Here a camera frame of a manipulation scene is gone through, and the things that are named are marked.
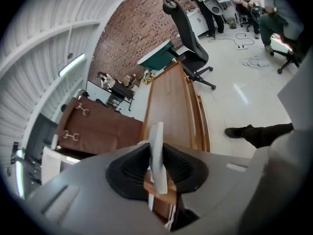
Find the chair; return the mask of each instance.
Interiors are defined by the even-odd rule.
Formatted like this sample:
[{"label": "chair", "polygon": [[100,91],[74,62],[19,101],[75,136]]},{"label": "chair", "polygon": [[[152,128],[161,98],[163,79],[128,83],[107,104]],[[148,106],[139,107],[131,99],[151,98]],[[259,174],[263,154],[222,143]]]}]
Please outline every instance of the chair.
[{"label": "chair", "polygon": [[238,4],[235,4],[235,5],[236,5],[236,10],[237,10],[237,12],[239,14],[240,27],[242,28],[242,27],[244,27],[245,24],[247,24],[248,26],[246,27],[246,30],[247,30],[247,32],[249,32],[249,28],[252,26],[252,24],[249,22],[248,16],[247,15],[242,15],[240,13]]},{"label": "chair", "polygon": [[175,56],[177,61],[181,61],[184,72],[191,80],[206,84],[215,90],[216,85],[205,81],[200,76],[207,70],[212,71],[213,67],[209,66],[201,71],[197,71],[207,63],[209,55],[198,43],[186,13],[175,0],[163,0],[163,11],[171,15],[179,31],[182,44],[190,49],[181,55],[178,55],[171,49],[168,51]]},{"label": "chair", "polygon": [[302,59],[304,58],[310,47],[310,45],[307,44],[307,39],[308,38],[306,37],[306,32],[305,30],[303,30],[297,41],[284,38],[284,43],[289,45],[292,48],[292,51],[288,51],[286,53],[279,50],[273,50],[273,52],[270,53],[271,56],[273,56],[274,53],[277,53],[286,57],[287,59],[287,62],[284,63],[284,65],[277,70],[278,74],[283,73],[283,69],[292,63],[295,64],[297,68],[299,68]]}]

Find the wooden panel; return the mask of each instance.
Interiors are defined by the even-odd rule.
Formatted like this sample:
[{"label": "wooden panel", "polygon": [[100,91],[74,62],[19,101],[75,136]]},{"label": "wooden panel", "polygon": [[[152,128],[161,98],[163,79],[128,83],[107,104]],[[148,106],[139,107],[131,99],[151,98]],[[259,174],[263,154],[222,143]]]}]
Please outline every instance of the wooden panel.
[{"label": "wooden panel", "polygon": [[207,118],[206,118],[206,113],[205,113],[205,108],[203,101],[200,96],[198,96],[198,101],[200,105],[200,117],[201,121],[203,123],[203,128],[204,128],[204,141],[206,143],[206,151],[211,152],[211,142],[210,142],[210,132],[209,132],[209,126],[207,124]]},{"label": "wooden panel", "polygon": [[193,108],[193,116],[195,120],[195,128],[196,128],[195,139],[196,139],[197,149],[201,151],[206,151],[206,142],[204,140],[204,127],[203,127],[203,122],[201,118],[198,96],[196,94],[192,80],[189,80],[187,82],[187,85],[189,89],[191,104]]},{"label": "wooden panel", "polygon": [[141,139],[149,138],[150,128],[164,123],[163,141],[196,148],[195,125],[190,96],[181,64],[178,62],[154,78]]}]

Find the white floor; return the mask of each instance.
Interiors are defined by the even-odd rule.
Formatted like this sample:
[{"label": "white floor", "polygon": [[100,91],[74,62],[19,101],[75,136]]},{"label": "white floor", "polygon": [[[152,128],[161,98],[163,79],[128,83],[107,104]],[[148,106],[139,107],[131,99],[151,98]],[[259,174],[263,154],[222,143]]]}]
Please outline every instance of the white floor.
[{"label": "white floor", "polygon": [[[247,50],[237,50],[231,40],[218,40],[218,38],[235,39],[239,32],[245,28],[226,29],[223,34],[217,34],[216,40],[209,43],[206,36],[200,37],[200,44],[209,54],[206,66],[212,66],[212,72],[207,71],[201,76],[217,86],[211,90],[209,86],[195,82],[195,88],[201,95],[205,104],[211,137],[212,152],[222,155],[251,158],[255,148],[244,139],[229,139],[224,134],[228,127],[242,127],[248,124],[253,126],[269,126],[290,122],[289,116],[277,97],[277,93],[297,72],[294,65],[289,65],[281,75],[277,69],[286,59],[275,54],[271,57],[264,49],[261,40],[253,38],[253,32],[246,36],[255,40],[254,47]],[[250,44],[251,40],[236,40],[238,44]],[[272,41],[274,49],[286,50],[284,46]],[[185,47],[178,50],[183,53]],[[268,60],[269,67],[262,70],[246,67],[239,61],[250,56],[261,57]],[[128,105],[121,105],[122,113],[143,121],[147,107],[150,85],[141,84],[136,92],[131,112]]]}]

